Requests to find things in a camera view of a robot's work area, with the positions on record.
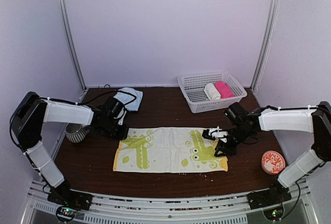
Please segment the green patterned towel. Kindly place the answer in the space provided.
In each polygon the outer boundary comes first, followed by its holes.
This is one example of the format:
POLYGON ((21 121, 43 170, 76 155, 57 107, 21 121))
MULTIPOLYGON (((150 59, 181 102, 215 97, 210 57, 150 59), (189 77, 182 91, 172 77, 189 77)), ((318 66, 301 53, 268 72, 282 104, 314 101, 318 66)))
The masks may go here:
POLYGON ((215 157, 217 141, 204 128, 131 128, 116 150, 114 172, 208 173, 227 171, 226 156, 215 157))

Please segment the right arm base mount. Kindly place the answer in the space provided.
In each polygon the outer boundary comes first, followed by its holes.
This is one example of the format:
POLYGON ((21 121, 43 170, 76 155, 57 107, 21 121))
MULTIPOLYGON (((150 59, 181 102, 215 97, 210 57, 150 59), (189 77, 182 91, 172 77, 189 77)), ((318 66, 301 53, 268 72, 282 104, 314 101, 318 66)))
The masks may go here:
POLYGON ((280 183, 273 183, 268 189, 262 191, 252 191, 247 194, 248 204, 251 210, 264 208, 292 199, 288 188, 280 183))

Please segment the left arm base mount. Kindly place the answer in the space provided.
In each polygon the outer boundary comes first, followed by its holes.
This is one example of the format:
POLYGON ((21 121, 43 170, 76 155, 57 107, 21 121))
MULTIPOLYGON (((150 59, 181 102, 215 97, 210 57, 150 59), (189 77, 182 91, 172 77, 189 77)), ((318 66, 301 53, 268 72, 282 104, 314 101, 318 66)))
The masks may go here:
POLYGON ((71 190, 71 186, 66 180, 57 187, 51 187, 47 197, 49 202, 85 211, 89 210, 92 199, 93 196, 89 193, 71 190))

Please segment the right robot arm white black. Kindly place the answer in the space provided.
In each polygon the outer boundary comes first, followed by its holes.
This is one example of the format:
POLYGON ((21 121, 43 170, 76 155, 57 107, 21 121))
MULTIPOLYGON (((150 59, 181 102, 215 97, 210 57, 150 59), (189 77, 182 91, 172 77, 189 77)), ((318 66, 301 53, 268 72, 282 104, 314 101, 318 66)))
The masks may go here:
POLYGON ((217 140, 214 155, 236 155, 237 146, 261 131, 300 131, 313 134, 310 149, 277 176, 278 184, 268 189, 265 200, 276 204, 292 186, 310 171, 330 161, 330 104, 322 101, 316 106, 282 108, 265 106, 252 112, 246 111, 238 102, 224 112, 234 126, 231 129, 212 128, 205 138, 217 140))

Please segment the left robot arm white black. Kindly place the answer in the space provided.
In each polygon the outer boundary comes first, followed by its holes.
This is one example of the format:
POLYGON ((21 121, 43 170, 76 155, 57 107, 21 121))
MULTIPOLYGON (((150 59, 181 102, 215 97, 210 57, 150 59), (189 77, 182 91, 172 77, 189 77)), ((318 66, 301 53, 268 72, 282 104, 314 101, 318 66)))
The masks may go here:
POLYGON ((41 97, 35 92, 28 92, 12 114, 10 136, 47 184, 56 188, 55 198, 62 205, 70 205, 74 201, 74 193, 62 185, 65 177, 43 145, 43 124, 77 124, 90 127, 106 137, 122 140, 127 137, 129 127, 119 121, 126 112, 127 105, 114 97, 109 97, 102 105, 91 106, 89 102, 41 97))

